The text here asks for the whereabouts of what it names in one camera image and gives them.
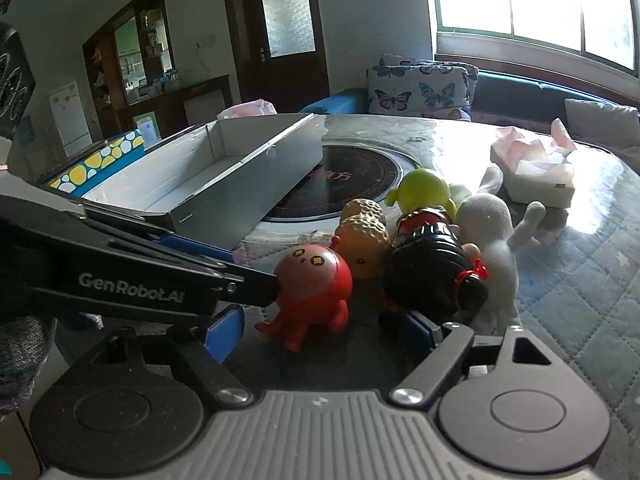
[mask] wooden door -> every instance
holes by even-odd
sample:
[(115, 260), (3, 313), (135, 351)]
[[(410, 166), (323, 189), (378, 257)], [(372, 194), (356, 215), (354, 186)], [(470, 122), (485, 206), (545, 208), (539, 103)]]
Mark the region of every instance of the wooden door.
[(243, 100), (285, 113), (329, 95), (318, 0), (226, 4)]

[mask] red octopus toy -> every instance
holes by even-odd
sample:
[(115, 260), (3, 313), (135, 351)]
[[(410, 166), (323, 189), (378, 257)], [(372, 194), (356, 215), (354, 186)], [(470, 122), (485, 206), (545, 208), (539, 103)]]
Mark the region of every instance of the red octopus toy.
[(302, 245), (287, 253), (274, 274), (281, 286), (276, 300), (280, 312), (273, 322), (256, 324), (260, 332), (299, 352), (310, 326), (326, 323), (334, 334), (347, 327), (353, 280), (340, 254), (320, 245)]

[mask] butterfly pillow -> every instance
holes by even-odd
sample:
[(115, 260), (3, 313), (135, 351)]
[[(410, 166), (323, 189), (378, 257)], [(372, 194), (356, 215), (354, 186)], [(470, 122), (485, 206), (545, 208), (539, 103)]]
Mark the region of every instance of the butterfly pillow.
[(473, 104), (476, 94), (476, 85), (478, 84), (479, 68), (462, 61), (434, 61), (429, 59), (417, 59), (411, 56), (398, 56), (398, 54), (382, 54), (380, 55), (380, 65), (445, 65), (445, 66), (461, 66), (466, 68), (467, 84), (469, 88), (469, 104)]
[(369, 113), (423, 117), (469, 106), (468, 74), (451, 66), (377, 66), (367, 71)]

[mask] wall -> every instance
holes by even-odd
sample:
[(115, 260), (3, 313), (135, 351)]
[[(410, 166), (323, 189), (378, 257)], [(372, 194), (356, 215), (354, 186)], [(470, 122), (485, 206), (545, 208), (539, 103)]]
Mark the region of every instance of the wall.
[[(36, 130), (34, 150), (45, 150), (51, 166), (63, 160), (47, 95), (76, 80), (92, 137), (101, 138), (87, 81), (82, 44), (131, 0), (13, 0), (2, 18), (22, 37), (36, 78), (26, 113)], [(165, 0), (169, 32), (180, 82), (189, 85), (231, 74), (239, 98), (224, 0)]]
[(331, 92), (366, 86), (380, 54), (432, 59), (427, 0), (319, 0)]

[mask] tissue box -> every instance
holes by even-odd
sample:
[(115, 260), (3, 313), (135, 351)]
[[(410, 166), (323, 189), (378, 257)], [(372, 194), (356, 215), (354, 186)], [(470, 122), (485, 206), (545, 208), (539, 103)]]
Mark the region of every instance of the tissue box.
[(546, 207), (567, 209), (571, 206), (574, 197), (574, 186), (567, 184), (552, 184), (541, 182), (528, 176), (514, 174), (507, 164), (498, 156), (495, 148), (491, 146), (491, 162), (494, 162), (502, 170), (504, 175), (504, 187), (509, 197), (514, 202), (529, 204), (542, 202)]

